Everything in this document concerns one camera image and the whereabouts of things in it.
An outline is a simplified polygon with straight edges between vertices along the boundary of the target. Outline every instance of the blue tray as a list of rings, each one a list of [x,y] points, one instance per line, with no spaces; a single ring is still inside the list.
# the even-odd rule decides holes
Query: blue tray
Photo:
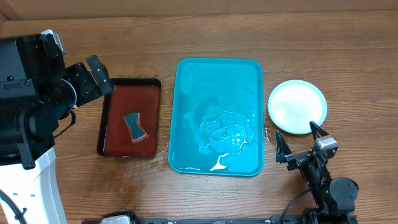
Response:
[[[177,172],[255,176],[264,167],[262,68],[185,58],[177,66],[169,164]]]

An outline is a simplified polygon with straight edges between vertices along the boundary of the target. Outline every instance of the water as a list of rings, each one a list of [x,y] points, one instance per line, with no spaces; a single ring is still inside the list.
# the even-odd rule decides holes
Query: water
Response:
[[[263,162],[262,89],[258,89],[262,77],[250,65],[210,67],[200,63],[183,67],[189,75],[180,76],[176,89],[171,165],[189,172],[256,172]]]

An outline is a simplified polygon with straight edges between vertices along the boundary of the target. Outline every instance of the white plate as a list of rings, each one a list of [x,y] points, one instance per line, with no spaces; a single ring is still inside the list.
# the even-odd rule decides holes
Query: white plate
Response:
[[[321,126],[328,106],[322,92],[303,80],[289,80],[279,84],[268,99],[271,120],[282,130],[292,134],[311,132],[310,121]]]

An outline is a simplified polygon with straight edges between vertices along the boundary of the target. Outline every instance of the wooden table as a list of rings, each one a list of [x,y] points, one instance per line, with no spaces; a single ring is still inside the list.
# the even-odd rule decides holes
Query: wooden table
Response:
[[[112,77],[162,82],[156,158],[97,155],[103,99],[76,110],[77,124],[57,138],[58,187],[69,223],[120,210],[142,218],[281,214],[306,189],[298,170],[275,162],[276,128],[266,113],[272,89],[290,79],[309,81],[326,97],[322,127],[340,146],[328,169],[359,184],[354,214],[360,222],[398,219],[397,11],[10,21],[1,36],[45,29],[61,35],[68,66],[96,54]],[[258,176],[179,174],[168,165],[175,68],[185,57],[251,58],[262,65],[267,136]],[[294,153],[313,144],[310,135],[284,136]],[[313,206],[308,195],[289,213]]]

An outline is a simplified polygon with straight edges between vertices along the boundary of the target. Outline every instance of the black cable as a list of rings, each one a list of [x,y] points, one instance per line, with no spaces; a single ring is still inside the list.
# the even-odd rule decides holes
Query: black cable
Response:
[[[54,138],[60,136],[62,133],[64,133],[68,128],[72,127],[72,125],[76,124],[76,114],[73,111],[69,111],[70,115],[72,115],[72,121],[70,122],[70,124],[64,129],[62,130],[60,133],[58,133],[57,135],[54,136]]]
[[[18,206],[12,201],[12,199],[10,197],[8,197],[8,195],[6,195],[6,193],[4,193],[2,190],[0,190],[0,198],[6,203],[8,204],[8,206],[10,206],[11,210],[15,213],[15,219],[19,220],[19,223],[21,224],[27,224],[27,222],[25,221],[24,218],[24,213],[26,212],[26,208],[24,208],[24,211],[21,212],[19,211]]]
[[[289,209],[290,206],[292,206],[294,204],[294,202],[296,202],[298,199],[302,198],[306,193],[310,192],[311,189],[307,189],[306,191],[304,191],[303,193],[299,194],[297,197],[295,197],[291,202],[289,202],[284,210],[284,212],[282,212],[282,215],[280,216],[280,224],[284,224],[284,219],[285,219],[285,215],[287,210]]]

